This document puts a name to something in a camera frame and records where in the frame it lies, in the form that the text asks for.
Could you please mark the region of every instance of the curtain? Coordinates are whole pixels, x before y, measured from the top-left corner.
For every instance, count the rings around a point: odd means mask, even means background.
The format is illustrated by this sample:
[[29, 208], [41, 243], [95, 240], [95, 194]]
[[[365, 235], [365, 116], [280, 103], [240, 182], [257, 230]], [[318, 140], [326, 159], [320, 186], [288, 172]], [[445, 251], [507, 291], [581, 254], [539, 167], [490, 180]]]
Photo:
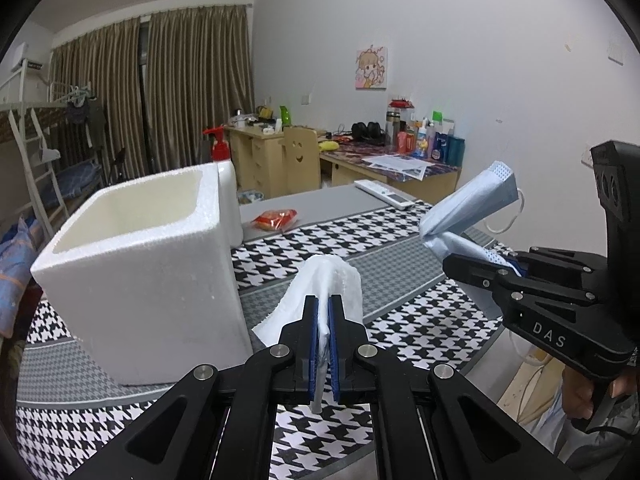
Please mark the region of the curtain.
[[156, 171], [198, 164], [204, 128], [254, 109], [246, 6], [152, 15], [146, 70]]
[[[103, 163], [107, 171], [126, 149], [129, 178], [148, 174], [138, 76], [140, 19], [113, 23], [54, 49], [51, 80], [73, 86], [91, 83], [107, 120]], [[63, 166], [87, 159], [84, 127], [66, 124], [52, 135]]]

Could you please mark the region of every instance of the human hand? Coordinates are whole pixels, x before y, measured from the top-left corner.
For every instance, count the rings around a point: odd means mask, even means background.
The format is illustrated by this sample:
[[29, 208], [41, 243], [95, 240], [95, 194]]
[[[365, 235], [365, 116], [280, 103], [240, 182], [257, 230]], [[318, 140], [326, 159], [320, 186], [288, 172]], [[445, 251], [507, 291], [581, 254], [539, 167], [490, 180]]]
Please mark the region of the human hand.
[[[638, 371], [629, 368], [609, 385], [613, 398], [630, 395], [636, 390]], [[568, 366], [562, 372], [562, 409], [569, 418], [591, 418], [593, 415], [593, 382]]]

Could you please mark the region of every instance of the patterned desk mat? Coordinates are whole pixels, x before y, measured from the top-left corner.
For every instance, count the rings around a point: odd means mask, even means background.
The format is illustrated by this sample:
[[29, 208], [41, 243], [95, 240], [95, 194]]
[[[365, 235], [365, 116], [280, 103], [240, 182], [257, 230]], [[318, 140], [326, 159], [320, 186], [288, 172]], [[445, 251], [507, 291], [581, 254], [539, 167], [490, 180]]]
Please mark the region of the patterned desk mat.
[[[375, 344], [417, 366], [447, 360], [462, 369], [499, 322], [486, 320], [453, 282], [442, 280], [433, 255], [416, 236], [425, 210], [422, 204], [405, 212], [377, 210], [245, 244], [233, 261], [248, 326], [276, 306], [306, 258], [338, 254], [361, 273], [367, 330]], [[482, 245], [492, 244], [478, 231], [467, 234]], [[18, 384], [20, 453], [37, 478], [66, 478], [168, 387], [116, 384], [43, 301]], [[369, 407], [335, 406], [326, 387], [321, 415], [311, 414], [307, 406], [279, 407], [270, 476], [302, 478], [335, 466], [371, 442]]]

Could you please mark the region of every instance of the wall switch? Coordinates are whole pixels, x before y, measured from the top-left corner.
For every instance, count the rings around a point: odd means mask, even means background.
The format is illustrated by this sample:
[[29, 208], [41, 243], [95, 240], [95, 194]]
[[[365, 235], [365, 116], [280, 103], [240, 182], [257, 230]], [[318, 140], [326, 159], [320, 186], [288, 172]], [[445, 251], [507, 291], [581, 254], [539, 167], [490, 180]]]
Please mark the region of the wall switch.
[[593, 169], [593, 158], [591, 157], [591, 147], [587, 144], [582, 154], [582, 163], [587, 167]]
[[625, 63], [624, 57], [625, 53], [622, 50], [622, 46], [611, 41], [611, 43], [609, 43], [609, 59], [622, 66]]

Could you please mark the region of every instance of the bolt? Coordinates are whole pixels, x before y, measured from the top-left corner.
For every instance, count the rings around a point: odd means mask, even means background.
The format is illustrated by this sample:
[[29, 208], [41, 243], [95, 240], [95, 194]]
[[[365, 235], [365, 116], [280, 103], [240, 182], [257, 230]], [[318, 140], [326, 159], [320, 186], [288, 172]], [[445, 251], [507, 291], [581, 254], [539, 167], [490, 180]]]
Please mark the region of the bolt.
[[289, 355], [289, 347], [287, 345], [273, 345], [269, 349], [269, 353], [274, 357], [286, 357]]
[[358, 354], [362, 357], [374, 357], [378, 353], [378, 349], [373, 345], [360, 345]]
[[193, 376], [199, 381], [206, 381], [213, 376], [213, 368], [209, 365], [200, 365], [194, 368]]
[[433, 369], [433, 373], [439, 379], [450, 379], [453, 377], [453, 368], [451, 368], [449, 365], [440, 364], [436, 365], [436, 367]]

